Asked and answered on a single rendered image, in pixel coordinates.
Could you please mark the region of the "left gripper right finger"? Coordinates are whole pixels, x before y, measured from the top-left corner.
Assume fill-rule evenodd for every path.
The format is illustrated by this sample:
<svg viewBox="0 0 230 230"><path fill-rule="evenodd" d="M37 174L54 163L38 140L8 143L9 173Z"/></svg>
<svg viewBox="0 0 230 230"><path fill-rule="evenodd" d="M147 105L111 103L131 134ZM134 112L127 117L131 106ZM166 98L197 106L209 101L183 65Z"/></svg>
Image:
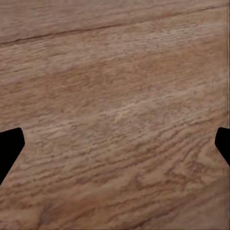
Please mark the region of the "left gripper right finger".
<svg viewBox="0 0 230 230"><path fill-rule="evenodd" d="M230 129L218 128L215 145L230 166Z"/></svg>

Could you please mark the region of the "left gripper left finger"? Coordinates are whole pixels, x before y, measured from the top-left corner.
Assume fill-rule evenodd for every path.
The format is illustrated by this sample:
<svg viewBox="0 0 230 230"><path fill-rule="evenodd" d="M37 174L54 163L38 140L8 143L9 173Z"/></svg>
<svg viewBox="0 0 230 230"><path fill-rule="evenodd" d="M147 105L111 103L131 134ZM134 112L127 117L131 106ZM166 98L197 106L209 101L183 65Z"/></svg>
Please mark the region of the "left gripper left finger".
<svg viewBox="0 0 230 230"><path fill-rule="evenodd" d="M0 133L0 185L25 146L20 127Z"/></svg>

